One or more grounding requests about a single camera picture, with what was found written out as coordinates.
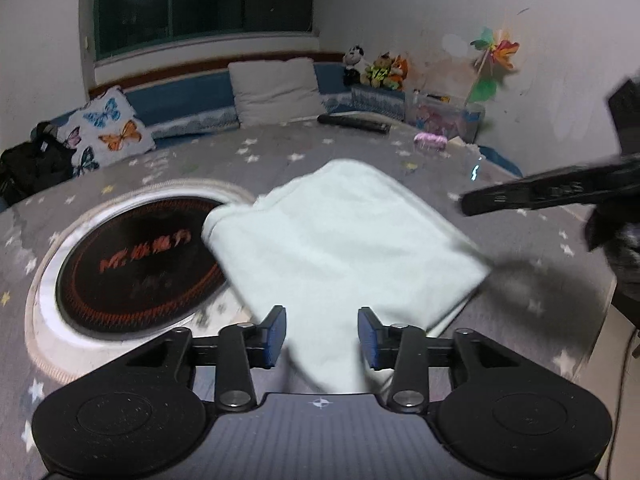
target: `white pillow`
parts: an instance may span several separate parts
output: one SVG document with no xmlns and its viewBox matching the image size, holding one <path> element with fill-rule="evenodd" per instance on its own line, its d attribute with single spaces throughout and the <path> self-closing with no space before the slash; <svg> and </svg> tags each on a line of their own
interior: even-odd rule
<svg viewBox="0 0 640 480">
<path fill-rule="evenodd" d="M 229 75 L 241 126 L 277 124 L 326 113 L 314 62 L 308 57 L 229 63 Z"/>
<path fill-rule="evenodd" d="M 58 140 L 76 150 L 71 157 L 74 176 L 155 148 L 151 134 L 135 114 L 118 87 L 109 88 L 71 114 L 58 129 Z"/>
</svg>

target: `black round rug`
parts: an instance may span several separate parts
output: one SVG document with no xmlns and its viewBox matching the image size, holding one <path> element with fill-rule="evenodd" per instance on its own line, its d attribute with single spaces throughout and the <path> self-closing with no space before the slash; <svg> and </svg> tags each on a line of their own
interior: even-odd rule
<svg viewBox="0 0 640 480">
<path fill-rule="evenodd" d="M 222 205 L 177 197 L 138 206 L 90 232 L 56 283 L 63 318 L 86 335 L 135 338 L 196 310 L 225 277 L 200 233 Z"/>
</svg>

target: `blue butterfly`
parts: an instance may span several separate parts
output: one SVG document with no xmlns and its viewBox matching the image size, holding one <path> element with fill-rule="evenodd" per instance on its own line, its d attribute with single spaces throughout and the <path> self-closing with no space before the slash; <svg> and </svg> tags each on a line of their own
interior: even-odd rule
<svg viewBox="0 0 640 480">
<path fill-rule="evenodd" d="M 120 118 L 120 112 L 118 111 L 118 104 L 115 97 L 112 97 L 104 105 L 104 111 L 100 114 L 89 112 L 82 115 L 87 121 L 93 123 L 96 128 L 104 128 L 107 125 L 107 120 L 117 121 Z"/>
<path fill-rule="evenodd" d="M 87 171 L 95 171 L 100 168 L 100 164 L 94 160 L 94 157 L 94 149 L 91 146 L 87 147 L 84 152 L 82 152 L 80 165 L 74 167 L 74 178 L 84 175 Z"/>
</svg>

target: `black remote control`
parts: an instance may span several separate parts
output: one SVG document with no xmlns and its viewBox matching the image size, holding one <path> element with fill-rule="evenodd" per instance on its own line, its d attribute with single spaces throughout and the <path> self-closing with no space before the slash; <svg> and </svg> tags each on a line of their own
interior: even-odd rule
<svg viewBox="0 0 640 480">
<path fill-rule="evenodd" d="M 366 119 L 357 119 L 349 116 L 336 116 L 323 114 L 318 115 L 320 124 L 333 124 L 334 126 L 346 126 L 347 128 L 357 128 L 359 130 L 369 130 L 377 134 L 386 135 L 391 129 L 390 124 L 380 123 L 377 121 L 367 121 Z"/>
</svg>

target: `butterfly pillow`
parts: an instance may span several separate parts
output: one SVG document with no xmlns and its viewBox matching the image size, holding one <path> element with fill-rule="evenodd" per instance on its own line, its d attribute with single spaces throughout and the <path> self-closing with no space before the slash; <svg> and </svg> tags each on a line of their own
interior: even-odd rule
<svg viewBox="0 0 640 480">
<path fill-rule="evenodd" d="M 74 112 L 58 130 L 58 139 L 76 153 L 74 176 L 155 148 L 145 125 L 118 87 Z"/>
</svg>

